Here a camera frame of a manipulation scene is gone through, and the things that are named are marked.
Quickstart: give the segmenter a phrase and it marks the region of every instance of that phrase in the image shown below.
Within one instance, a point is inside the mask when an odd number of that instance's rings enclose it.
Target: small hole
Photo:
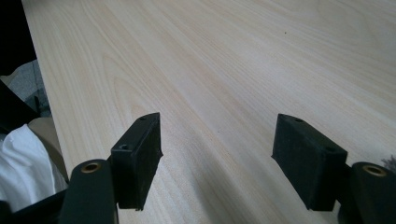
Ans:
[[[334,152],[335,151],[335,148],[333,148],[333,147],[325,147],[325,149],[327,151],[330,151],[330,152]]]
[[[93,173],[100,169],[100,163],[93,162],[81,168],[81,172],[85,174]]]
[[[121,145],[120,149],[128,149],[128,145]]]
[[[376,175],[376,176],[380,176],[380,177],[387,175],[387,173],[383,169],[373,166],[373,165],[365,165],[365,166],[363,166],[363,170],[365,170],[370,175]]]

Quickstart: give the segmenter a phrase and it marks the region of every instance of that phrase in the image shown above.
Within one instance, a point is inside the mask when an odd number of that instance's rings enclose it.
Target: brass ring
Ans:
[[[97,170],[99,170],[101,167],[101,164],[99,162],[91,162],[89,164],[86,164],[81,168],[81,172],[84,174],[90,174],[93,173]]]
[[[369,173],[370,175],[376,175],[379,177],[384,177],[387,175],[387,172],[385,172],[383,169],[373,165],[365,165],[363,166],[363,170]]]

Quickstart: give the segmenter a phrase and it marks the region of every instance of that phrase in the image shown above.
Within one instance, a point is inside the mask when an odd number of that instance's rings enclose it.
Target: white cloth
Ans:
[[[0,200],[7,201],[12,212],[66,188],[47,150],[26,124],[6,136],[0,144]]]

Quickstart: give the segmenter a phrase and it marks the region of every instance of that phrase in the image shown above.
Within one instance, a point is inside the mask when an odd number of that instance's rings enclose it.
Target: light wood grain surface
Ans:
[[[396,154],[392,0],[24,0],[67,170],[161,112],[164,157],[121,223],[336,223],[271,159],[276,116],[348,164]]]

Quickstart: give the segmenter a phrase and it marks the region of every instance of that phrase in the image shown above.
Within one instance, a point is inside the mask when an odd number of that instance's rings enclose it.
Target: table surface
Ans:
[[[278,113],[383,164],[396,146],[389,0],[24,0],[70,174],[160,112],[143,212],[120,223],[336,223],[271,158]]]

